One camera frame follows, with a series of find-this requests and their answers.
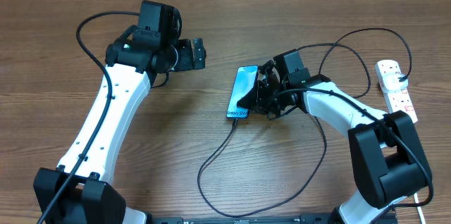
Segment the blue Samsung Galaxy smartphone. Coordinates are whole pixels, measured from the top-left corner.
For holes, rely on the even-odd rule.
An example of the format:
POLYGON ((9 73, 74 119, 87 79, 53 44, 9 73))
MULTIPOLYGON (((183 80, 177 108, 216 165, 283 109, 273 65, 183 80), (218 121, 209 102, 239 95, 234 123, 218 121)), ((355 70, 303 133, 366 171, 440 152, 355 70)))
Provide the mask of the blue Samsung Galaxy smartphone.
POLYGON ((226 113, 228 119, 246 119, 249 109, 238 106, 238 101, 248 94, 257 80, 258 66, 242 66, 237 69, 226 113))

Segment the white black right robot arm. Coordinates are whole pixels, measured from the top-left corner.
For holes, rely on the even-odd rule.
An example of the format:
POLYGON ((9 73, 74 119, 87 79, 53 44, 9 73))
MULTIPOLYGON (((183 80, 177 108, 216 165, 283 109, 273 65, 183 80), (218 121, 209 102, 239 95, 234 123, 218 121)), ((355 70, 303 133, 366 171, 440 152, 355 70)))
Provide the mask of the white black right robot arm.
POLYGON ((245 119, 253 111, 277 119, 289 106, 348 139, 357 186, 332 213, 306 213, 302 223, 396 223, 395 209, 406 205, 404 199, 431 187, 431 169, 410 116, 371 108, 325 75, 310 75, 296 49, 262 66, 238 68, 226 116, 245 119))

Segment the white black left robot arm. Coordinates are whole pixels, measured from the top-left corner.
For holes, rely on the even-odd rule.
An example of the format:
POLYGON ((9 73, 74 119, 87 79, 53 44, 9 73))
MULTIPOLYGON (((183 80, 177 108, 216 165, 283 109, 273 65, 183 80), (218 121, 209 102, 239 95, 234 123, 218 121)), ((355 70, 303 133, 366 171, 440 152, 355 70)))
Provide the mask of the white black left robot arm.
POLYGON ((101 86, 69 150, 53 169, 40 168, 33 188, 41 223, 151 223, 113 188, 116 163, 132 119, 159 74, 201 70, 200 38, 181 37, 177 8, 143 1, 138 21, 106 48, 101 86))

